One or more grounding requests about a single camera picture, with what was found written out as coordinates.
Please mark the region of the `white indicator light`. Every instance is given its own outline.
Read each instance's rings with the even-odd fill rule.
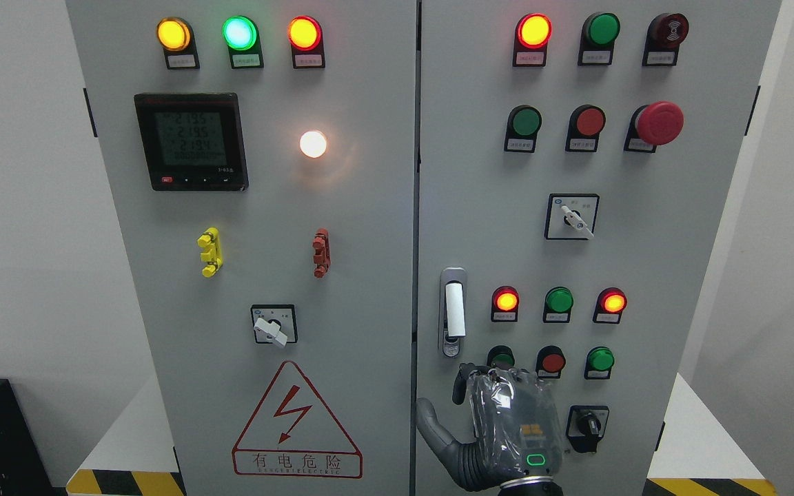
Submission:
[[[299,150],[312,159],[327,151],[327,137],[319,131],[308,131],[299,138]]]

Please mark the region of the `green indicator light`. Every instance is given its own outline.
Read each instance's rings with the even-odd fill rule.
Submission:
[[[258,32],[252,20],[244,16],[234,16],[223,24],[223,38],[235,50],[249,50],[256,44]]]
[[[587,363],[595,371],[607,371],[615,364],[615,357],[611,350],[605,347],[593,349],[587,357]]]
[[[514,361],[513,361],[513,357],[511,357],[507,353],[498,353],[498,355],[495,355],[495,357],[492,357],[492,364],[495,364],[496,362],[501,362],[503,364],[509,364],[511,366],[515,365]]]
[[[620,20],[614,14],[593,14],[587,24],[587,38],[595,45],[608,45],[618,38]]]
[[[533,109],[520,110],[513,116],[513,130],[521,136],[530,136],[541,128],[541,116]]]
[[[544,455],[533,453],[532,455],[526,455],[526,464],[529,467],[540,467],[543,464],[547,464],[547,459],[544,458]]]
[[[555,313],[566,313],[571,310],[571,305],[574,304],[574,298],[571,296],[571,291],[565,288],[554,288],[547,293],[546,304],[548,308]]]

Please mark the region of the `warning triangle sign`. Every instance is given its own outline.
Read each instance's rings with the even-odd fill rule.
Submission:
[[[234,473],[253,476],[363,476],[363,455],[299,365],[274,374],[232,449]]]

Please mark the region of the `red terminal connector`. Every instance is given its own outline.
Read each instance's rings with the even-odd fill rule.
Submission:
[[[330,233],[326,229],[320,228],[314,234],[312,248],[314,248],[312,256],[314,276],[321,279],[330,270]]]

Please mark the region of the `robotic hand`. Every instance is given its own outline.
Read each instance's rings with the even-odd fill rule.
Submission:
[[[546,385],[526,370],[461,364],[453,402],[470,392],[476,441],[460,443],[441,426],[426,398],[418,398],[418,430],[465,490],[501,486],[499,496],[562,496],[553,476],[562,463],[557,409]]]

